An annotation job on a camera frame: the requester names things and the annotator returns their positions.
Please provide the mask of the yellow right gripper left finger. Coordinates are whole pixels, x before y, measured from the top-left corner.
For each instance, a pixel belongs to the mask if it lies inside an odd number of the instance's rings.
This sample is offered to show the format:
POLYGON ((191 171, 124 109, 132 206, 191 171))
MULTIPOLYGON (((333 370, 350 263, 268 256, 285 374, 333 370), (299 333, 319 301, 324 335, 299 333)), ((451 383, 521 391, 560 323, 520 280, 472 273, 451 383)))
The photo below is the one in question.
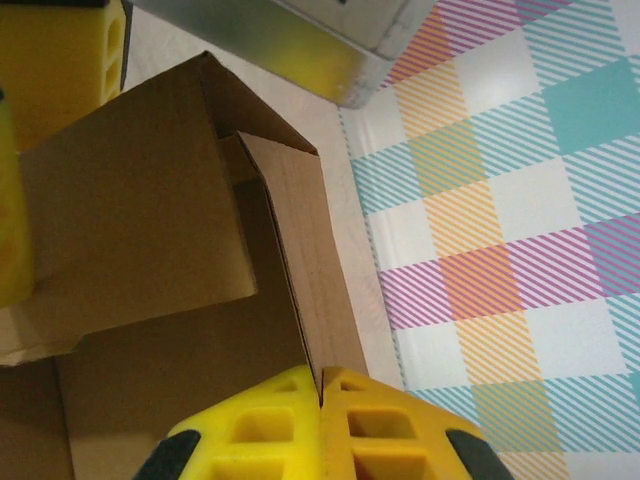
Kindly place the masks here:
POLYGON ((134 480, 321 480, 310 368, 288 369, 180 421, 134 480))

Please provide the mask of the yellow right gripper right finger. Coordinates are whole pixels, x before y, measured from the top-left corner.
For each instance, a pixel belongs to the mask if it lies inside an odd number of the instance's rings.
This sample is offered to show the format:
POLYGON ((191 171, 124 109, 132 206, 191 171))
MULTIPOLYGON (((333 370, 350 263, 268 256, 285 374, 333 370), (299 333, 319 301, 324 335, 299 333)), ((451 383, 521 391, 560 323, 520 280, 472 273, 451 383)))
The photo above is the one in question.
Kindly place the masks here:
POLYGON ((471 421, 355 371, 327 367, 324 480, 515 480, 471 421))

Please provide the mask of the brown cardboard box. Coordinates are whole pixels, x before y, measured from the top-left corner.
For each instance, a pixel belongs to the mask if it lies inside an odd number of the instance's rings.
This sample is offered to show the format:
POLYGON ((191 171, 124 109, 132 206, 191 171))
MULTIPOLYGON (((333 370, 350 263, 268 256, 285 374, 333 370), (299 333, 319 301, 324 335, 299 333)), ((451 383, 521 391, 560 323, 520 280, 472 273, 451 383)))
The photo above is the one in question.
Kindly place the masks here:
POLYGON ((32 295, 0 310, 0 480, 132 480, 189 416, 366 371, 316 148, 212 55, 20 157, 32 295))

